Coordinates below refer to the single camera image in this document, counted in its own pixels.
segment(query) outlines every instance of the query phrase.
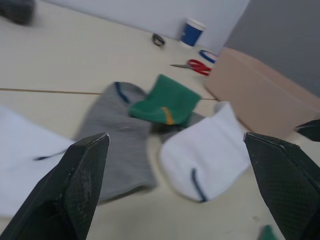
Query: scissor blade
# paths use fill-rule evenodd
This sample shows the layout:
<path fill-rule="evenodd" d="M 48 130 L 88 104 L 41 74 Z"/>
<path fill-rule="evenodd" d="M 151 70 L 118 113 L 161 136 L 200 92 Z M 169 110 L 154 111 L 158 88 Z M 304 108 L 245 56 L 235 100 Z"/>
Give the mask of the scissor blade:
<path fill-rule="evenodd" d="M 187 64 L 172 64 L 170 66 L 177 67 L 177 68 L 183 68 L 183 69 L 192 69 L 192 67 Z"/>

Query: yellow stripe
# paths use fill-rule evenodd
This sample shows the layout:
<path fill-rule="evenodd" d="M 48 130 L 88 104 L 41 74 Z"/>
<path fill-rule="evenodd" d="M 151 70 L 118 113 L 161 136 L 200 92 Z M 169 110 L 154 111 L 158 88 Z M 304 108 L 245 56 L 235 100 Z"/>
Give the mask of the yellow stripe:
<path fill-rule="evenodd" d="M 171 113 L 169 109 L 166 106 L 161 107 L 162 110 L 164 111 L 165 118 L 166 118 L 166 124 L 167 125 L 173 125 L 175 123 L 174 119 L 171 116 Z"/>

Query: navy stripe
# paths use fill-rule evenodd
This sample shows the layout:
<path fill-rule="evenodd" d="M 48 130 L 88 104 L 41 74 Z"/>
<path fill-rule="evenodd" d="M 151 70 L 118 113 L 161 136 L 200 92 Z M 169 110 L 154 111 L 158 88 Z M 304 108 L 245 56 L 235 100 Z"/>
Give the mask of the navy stripe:
<path fill-rule="evenodd" d="M 130 103 L 129 99 L 121 91 L 120 82 L 116 81 L 114 84 L 115 84 L 115 89 L 116 89 L 116 92 L 118 93 L 118 95 L 122 98 L 123 101 L 125 101 L 127 104 L 129 104 Z"/>
<path fill-rule="evenodd" d="M 197 180 L 197 170 L 195 168 L 192 169 L 191 171 L 191 180 L 194 185 L 195 190 L 199 194 L 200 197 L 200 203 L 204 203 L 208 201 L 208 198 L 206 197 L 204 191 L 200 187 L 198 180 Z"/>

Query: red scissor handle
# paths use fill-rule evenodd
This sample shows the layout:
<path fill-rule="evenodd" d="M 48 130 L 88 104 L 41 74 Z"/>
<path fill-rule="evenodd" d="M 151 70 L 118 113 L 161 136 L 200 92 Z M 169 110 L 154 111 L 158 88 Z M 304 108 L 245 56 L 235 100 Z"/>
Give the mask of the red scissor handle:
<path fill-rule="evenodd" d="M 211 72 L 211 68 L 208 67 L 207 65 L 205 65 L 204 63 L 202 63 L 201 61 L 198 61 L 196 59 L 190 59 L 187 62 L 188 65 L 190 65 L 192 67 L 192 70 L 205 75 L 205 76 L 209 76 L 209 73 Z"/>

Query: scissors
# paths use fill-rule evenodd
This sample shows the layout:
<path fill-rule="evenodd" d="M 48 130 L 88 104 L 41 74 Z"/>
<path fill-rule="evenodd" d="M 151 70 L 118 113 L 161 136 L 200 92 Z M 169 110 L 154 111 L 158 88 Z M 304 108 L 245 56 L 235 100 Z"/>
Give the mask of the scissors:
<path fill-rule="evenodd" d="M 191 69 L 199 74 L 209 76 L 209 73 L 211 71 L 211 68 L 205 65 L 204 63 L 195 60 L 190 59 L 186 64 L 172 64 L 170 66 L 177 67 L 177 68 L 185 68 L 185 69 Z"/>

